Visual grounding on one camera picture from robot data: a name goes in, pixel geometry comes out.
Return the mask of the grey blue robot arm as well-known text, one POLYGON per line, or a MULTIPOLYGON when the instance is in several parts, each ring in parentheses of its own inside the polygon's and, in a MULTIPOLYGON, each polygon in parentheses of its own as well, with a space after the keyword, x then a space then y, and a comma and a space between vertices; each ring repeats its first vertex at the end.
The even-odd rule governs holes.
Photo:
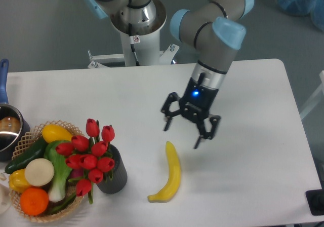
MULTIPOLYGON (((84 0, 98 18, 109 17, 119 32, 126 66, 157 65, 161 61, 159 32, 166 22, 160 0, 84 0)), ((254 0, 208 0, 197 11, 178 10, 170 32, 199 51, 183 96, 170 93, 161 108, 166 124, 182 116, 196 124, 199 139, 213 139, 221 118, 210 108, 246 35, 238 23, 254 0)))

